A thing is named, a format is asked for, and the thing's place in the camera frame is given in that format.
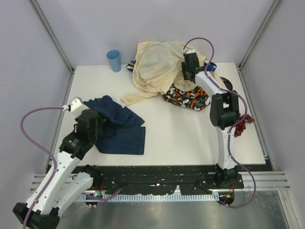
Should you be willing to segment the dark blue denim jeans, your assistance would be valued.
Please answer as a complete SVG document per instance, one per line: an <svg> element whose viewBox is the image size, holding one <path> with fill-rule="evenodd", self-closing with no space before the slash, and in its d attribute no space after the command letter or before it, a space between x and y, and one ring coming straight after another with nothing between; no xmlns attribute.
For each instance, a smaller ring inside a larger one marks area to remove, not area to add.
<svg viewBox="0 0 305 229"><path fill-rule="evenodd" d="M100 153L111 155L144 154L145 121L128 107L122 107L110 96L85 101L84 104L99 112L105 120L95 146Z"/></svg>

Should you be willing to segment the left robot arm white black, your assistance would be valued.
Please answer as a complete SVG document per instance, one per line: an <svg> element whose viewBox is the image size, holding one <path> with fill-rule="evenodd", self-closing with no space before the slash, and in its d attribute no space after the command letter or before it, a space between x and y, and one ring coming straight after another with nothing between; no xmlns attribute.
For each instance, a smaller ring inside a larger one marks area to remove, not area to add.
<svg viewBox="0 0 305 229"><path fill-rule="evenodd" d="M24 229L54 229L68 206L85 190L99 188L101 172L86 165L73 182L64 187L69 175L91 150L105 120L92 109L76 115L73 131L63 138L53 165L36 191L25 203L18 202L13 208Z"/></svg>

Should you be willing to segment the cream yellow cloth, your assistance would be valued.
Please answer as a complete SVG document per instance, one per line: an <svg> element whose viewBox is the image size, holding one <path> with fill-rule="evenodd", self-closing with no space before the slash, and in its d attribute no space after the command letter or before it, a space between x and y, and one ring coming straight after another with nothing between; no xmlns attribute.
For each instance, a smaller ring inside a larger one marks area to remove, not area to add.
<svg viewBox="0 0 305 229"><path fill-rule="evenodd" d="M143 102L153 96L161 96L172 85L187 92L198 85L185 80L182 71L183 44L179 42L142 42L137 46L135 60L127 65L132 81L140 93L121 98L126 105Z"/></svg>

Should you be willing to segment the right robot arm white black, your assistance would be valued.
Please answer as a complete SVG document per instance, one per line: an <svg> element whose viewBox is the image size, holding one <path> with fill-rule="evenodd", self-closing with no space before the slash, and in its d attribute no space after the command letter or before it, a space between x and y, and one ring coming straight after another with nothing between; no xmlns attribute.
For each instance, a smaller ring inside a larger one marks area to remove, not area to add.
<svg viewBox="0 0 305 229"><path fill-rule="evenodd" d="M234 92L222 87L200 66L194 49L183 52L182 70L184 79L189 80L207 93L211 99L210 121L216 128L218 138L218 161L216 164L215 184L230 186L238 178L237 163L234 156L234 124L238 121L239 102Z"/></svg>

